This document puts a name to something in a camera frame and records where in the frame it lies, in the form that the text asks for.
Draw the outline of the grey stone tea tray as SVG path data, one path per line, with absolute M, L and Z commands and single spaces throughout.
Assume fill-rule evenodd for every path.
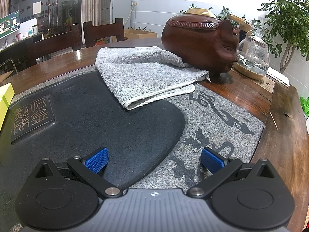
M 56 78 L 16 96 L 1 128 L 1 231 L 18 222 L 16 196 L 42 158 L 66 162 L 106 147 L 103 177 L 119 188 L 187 190 L 208 175 L 204 147 L 249 162 L 263 128 L 199 84 L 128 111 L 94 68 Z

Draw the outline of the grey folded towel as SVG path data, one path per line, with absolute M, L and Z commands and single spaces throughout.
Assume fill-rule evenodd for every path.
M 95 67 L 109 90 L 126 110 L 188 94 L 209 72 L 184 63 L 159 47 L 101 48 Z

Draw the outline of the yellow shoe box lid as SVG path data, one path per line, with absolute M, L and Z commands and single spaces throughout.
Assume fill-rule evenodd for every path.
M 11 83 L 0 87 L 0 129 L 14 95 L 15 92 Z

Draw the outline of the glass electric kettle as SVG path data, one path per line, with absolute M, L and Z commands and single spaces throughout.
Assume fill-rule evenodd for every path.
M 239 43 L 233 68 L 253 80 L 262 80 L 269 68 L 268 45 L 258 36 L 247 35 Z

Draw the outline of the brown wooden pig jar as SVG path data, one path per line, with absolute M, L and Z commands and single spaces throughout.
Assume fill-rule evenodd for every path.
M 216 76 L 238 61 L 239 33 L 228 19 L 186 13 L 166 22 L 161 42 L 184 63 Z

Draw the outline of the dark wooden chair middle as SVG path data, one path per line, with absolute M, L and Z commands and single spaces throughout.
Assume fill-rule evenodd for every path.
M 72 48 L 73 51 L 81 49 L 81 38 L 79 31 L 79 24 L 70 26 L 70 31 L 58 34 L 38 42 L 33 43 L 32 39 L 27 39 L 26 50 L 28 58 L 28 66 L 37 64 L 36 59 L 49 55 L 51 53 Z

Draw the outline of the dark wooden chair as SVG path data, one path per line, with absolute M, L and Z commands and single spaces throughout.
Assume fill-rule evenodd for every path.
M 49 55 L 51 53 L 72 48 L 73 51 L 81 49 L 81 38 L 79 31 L 79 24 L 70 26 L 70 31 L 58 34 L 38 42 L 33 43 L 32 39 L 27 39 L 26 50 L 28 58 L 28 66 L 37 64 L 36 59 Z
M 117 41 L 124 41 L 123 18 L 116 18 L 115 23 L 93 26 L 92 21 L 83 23 L 85 46 L 95 46 L 95 41 L 101 38 L 116 36 Z

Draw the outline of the dark wooden chair right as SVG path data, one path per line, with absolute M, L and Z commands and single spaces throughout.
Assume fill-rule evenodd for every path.
M 95 46 L 95 41 L 101 38 L 116 36 L 117 41 L 124 41 L 123 18 L 116 18 L 115 23 L 93 26 L 92 21 L 83 23 L 85 46 Z

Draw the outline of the cardboard box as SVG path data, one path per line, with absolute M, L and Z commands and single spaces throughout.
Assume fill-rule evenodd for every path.
M 125 40 L 146 39 L 146 38 L 157 38 L 158 34 L 156 32 L 148 32 L 145 30 L 125 29 L 124 37 Z

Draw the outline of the green tree right side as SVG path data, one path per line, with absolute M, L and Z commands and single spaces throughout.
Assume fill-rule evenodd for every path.
M 308 60 L 308 0 L 260 0 L 265 12 L 263 28 L 268 50 L 281 57 L 280 73 L 290 64 L 294 52 Z

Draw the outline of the computer monitor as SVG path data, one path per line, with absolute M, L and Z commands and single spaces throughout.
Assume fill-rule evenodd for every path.
M 0 19 L 0 39 L 20 29 L 19 11 Z

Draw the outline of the white refrigerator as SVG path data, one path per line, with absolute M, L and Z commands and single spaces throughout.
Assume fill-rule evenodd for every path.
M 102 0 L 101 25 L 115 23 L 116 18 L 122 18 L 124 28 L 128 28 L 132 8 L 132 0 Z

